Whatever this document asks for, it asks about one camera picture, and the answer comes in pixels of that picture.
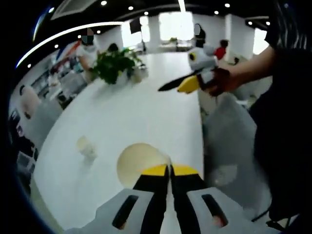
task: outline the person's arm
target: person's arm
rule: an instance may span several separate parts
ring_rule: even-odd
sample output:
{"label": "person's arm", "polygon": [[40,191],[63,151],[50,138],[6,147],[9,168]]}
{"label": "person's arm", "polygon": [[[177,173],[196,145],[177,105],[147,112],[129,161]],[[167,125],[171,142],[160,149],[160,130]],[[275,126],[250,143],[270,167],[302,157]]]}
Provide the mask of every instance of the person's arm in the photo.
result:
{"label": "person's arm", "polygon": [[86,59],[83,56],[78,56],[78,60],[85,71],[88,71],[90,69]]}
{"label": "person's arm", "polygon": [[268,77],[272,74],[275,60],[275,50],[269,46],[261,54],[249,61],[241,62],[236,66],[223,67],[229,70],[230,76],[245,84],[253,80]]}

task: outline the potted plant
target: potted plant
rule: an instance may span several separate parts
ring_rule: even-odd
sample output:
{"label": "potted plant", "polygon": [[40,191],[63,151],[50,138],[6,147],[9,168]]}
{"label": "potted plant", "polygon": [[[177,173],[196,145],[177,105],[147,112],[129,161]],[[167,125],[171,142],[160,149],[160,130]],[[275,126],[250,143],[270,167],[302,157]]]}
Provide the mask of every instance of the potted plant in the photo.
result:
{"label": "potted plant", "polygon": [[132,50],[105,51],[97,57],[96,65],[92,69],[93,78],[99,77],[108,84],[116,84],[118,77],[122,75],[130,78],[137,63],[142,61]]}

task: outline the black ceiling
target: black ceiling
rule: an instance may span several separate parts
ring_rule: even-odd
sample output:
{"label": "black ceiling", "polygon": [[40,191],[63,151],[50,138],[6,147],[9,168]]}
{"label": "black ceiling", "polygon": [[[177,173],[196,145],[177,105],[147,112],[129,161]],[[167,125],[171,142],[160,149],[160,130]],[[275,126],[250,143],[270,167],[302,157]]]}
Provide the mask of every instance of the black ceiling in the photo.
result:
{"label": "black ceiling", "polygon": [[[40,25],[36,39],[33,42],[33,31],[40,15],[50,7],[55,7],[56,9],[61,2],[62,0],[19,1],[19,5],[17,6],[18,9],[17,11],[14,11],[16,19],[19,22],[16,25],[16,28],[19,31],[20,38],[20,43],[16,45],[15,49],[16,63],[27,51],[39,42],[58,32],[75,26],[94,22],[125,21],[136,16],[144,15],[146,9],[149,12],[149,16],[157,15],[160,12],[179,10],[178,0],[107,0],[106,6],[101,6],[101,0],[97,0],[83,13],[64,16],[54,20],[50,20],[53,15],[52,13],[47,14]],[[270,0],[185,0],[187,11],[192,11],[197,14],[214,15],[214,11],[217,10],[220,15],[231,13],[243,18],[267,16],[268,2],[270,2]],[[226,8],[224,6],[225,3],[229,3],[231,7]],[[133,6],[134,10],[130,12],[128,10],[129,6]],[[102,27],[101,32],[103,33],[109,29],[111,29],[111,26]],[[69,33],[45,44],[23,61],[16,70],[17,75],[21,76],[27,72],[27,64],[36,64],[43,57],[53,52],[55,50],[55,44],[65,46],[68,43],[75,41],[77,35],[81,33],[82,32]]]}

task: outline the ceiling light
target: ceiling light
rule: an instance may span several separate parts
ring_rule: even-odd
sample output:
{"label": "ceiling light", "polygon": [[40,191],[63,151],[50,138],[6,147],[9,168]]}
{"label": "ceiling light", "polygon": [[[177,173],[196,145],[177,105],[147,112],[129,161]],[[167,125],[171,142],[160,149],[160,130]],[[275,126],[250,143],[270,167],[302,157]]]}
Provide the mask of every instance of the ceiling light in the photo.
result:
{"label": "ceiling light", "polygon": [[49,13],[54,11],[54,7],[50,8]]}
{"label": "ceiling light", "polygon": [[43,45],[45,45],[46,43],[59,38],[65,34],[77,31],[77,30],[81,30],[81,29],[85,29],[85,28],[92,28],[92,27],[100,27],[100,26],[107,26],[107,25],[122,25],[124,22],[120,22],[120,21],[113,21],[113,22],[99,22],[99,23],[90,23],[90,24],[85,24],[85,25],[81,25],[81,26],[77,26],[74,28],[70,28],[67,29],[65,31],[62,31],[60,33],[57,33],[49,38],[47,38],[46,40],[43,40],[42,42],[40,42],[39,44],[37,44],[36,46],[34,46],[33,48],[31,48],[31,50],[29,50],[17,63],[16,67],[18,67],[21,62],[23,62],[29,55],[31,55],[34,51],[36,51],[37,49],[39,49],[40,47],[42,47]]}
{"label": "ceiling light", "polygon": [[180,11],[186,12],[184,0],[178,0],[178,2],[179,2],[179,6],[180,6]]}

